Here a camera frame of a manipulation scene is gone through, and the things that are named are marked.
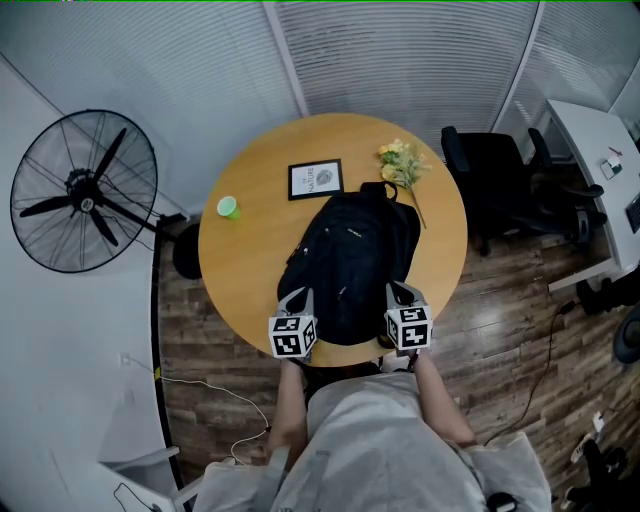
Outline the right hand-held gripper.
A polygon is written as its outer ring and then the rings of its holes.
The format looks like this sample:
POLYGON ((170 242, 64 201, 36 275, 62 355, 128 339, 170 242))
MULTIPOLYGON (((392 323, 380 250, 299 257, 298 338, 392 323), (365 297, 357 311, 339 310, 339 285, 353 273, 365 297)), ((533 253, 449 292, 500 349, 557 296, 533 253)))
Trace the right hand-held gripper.
POLYGON ((428 349, 433 319, 423 294, 404 282, 389 282, 385 288, 387 337, 398 351, 428 349))

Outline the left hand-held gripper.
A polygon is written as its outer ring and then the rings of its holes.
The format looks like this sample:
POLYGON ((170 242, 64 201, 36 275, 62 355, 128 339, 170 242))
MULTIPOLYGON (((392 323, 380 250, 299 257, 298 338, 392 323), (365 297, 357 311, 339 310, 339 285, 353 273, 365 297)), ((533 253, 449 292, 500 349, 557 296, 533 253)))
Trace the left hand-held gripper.
POLYGON ((269 318, 268 334, 272 355, 309 363, 317 337, 314 290, 300 287, 282 298, 276 316, 269 318))

